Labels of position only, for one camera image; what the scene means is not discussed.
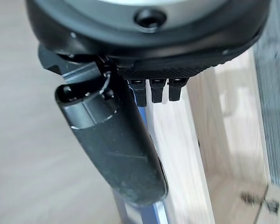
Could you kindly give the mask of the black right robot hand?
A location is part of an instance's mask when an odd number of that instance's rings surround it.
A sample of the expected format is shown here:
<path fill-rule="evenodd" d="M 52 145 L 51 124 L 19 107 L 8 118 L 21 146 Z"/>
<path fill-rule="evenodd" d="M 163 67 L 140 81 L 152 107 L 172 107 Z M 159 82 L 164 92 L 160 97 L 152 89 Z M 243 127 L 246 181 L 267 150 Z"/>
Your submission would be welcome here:
<path fill-rule="evenodd" d="M 113 190 L 135 205 L 168 185 L 139 107 L 176 102 L 191 77 L 261 36 L 268 0 L 27 0 L 42 67 L 65 83 L 54 97 L 79 144 Z"/>

